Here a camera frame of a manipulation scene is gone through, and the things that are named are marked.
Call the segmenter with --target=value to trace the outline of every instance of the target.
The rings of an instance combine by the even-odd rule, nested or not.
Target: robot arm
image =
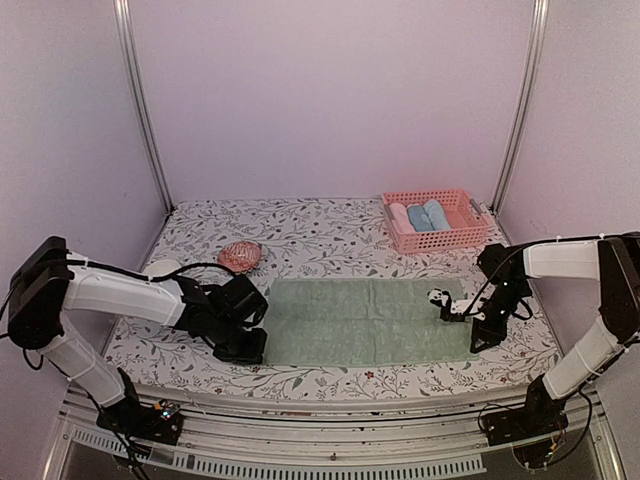
[[[98,425],[127,436],[175,444],[182,418],[177,407],[144,407],[133,383],[84,340],[67,317],[92,310],[144,318],[215,343],[213,355],[239,364],[261,363],[266,333],[257,325],[267,309],[264,297],[244,275],[225,285],[202,286],[178,275],[154,282],[102,266],[67,250],[51,237],[11,280],[9,337],[36,350],[101,408]]]
[[[506,322],[521,300],[531,295],[530,278],[561,277],[600,281],[601,306],[589,331],[550,371],[528,387],[524,407],[482,417],[489,443],[530,438],[565,427],[566,400],[590,379],[600,376],[640,331],[640,234],[588,240],[547,241],[504,247],[490,245],[478,265],[496,288],[473,313],[472,351],[481,351],[506,337]],[[445,316],[464,320],[465,309],[433,294]]]

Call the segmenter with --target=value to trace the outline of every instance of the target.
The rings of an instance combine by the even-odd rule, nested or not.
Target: pink basket
[[[401,203],[405,207],[412,204],[424,205],[427,200],[440,202],[451,230],[424,233],[399,233],[395,228],[393,214],[389,209],[392,203]],[[448,190],[422,190],[416,192],[390,192],[382,196],[384,217],[389,233],[399,253],[434,252],[452,248],[475,247],[484,243],[490,223],[482,215],[471,196],[460,188]]]

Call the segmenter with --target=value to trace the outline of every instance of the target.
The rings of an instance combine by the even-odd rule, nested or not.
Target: blue rolled towel
[[[433,225],[429,221],[427,212],[420,205],[411,205],[407,208],[407,214],[409,215],[409,221],[416,232],[431,232],[433,231]]]
[[[427,213],[434,230],[451,230],[451,225],[447,221],[444,209],[437,200],[429,200],[422,208]]]

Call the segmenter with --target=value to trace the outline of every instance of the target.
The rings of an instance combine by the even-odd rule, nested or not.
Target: floral tablecloth
[[[386,228],[378,199],[188,202],[172,214],[151,261],[215,261],[223,246],[253,240],[262,245],[263,259],[250,277],[267,296],[275,278],[459,278],[468,295],[484,282],[475,265],[481,248],[399,255]],[[506,243],[495,225],[488,242]],[[213,270],[192,276],[226,280]],[[557,362],[546,320],[535,300],[530,304],[532,320],[512,319],[507,340],[470,362],[239,367],[216,360],[184,332],[136,318],[119,319],[105,355],[136,382],[193,392],[298,400],[451,395],[528,383]]]

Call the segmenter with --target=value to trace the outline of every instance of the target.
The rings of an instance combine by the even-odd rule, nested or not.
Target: green towel
[[[458,280],[276,280],[265,362],[365,367],[470,360],[470,323],[446,323],[429,291],[462,298]]]

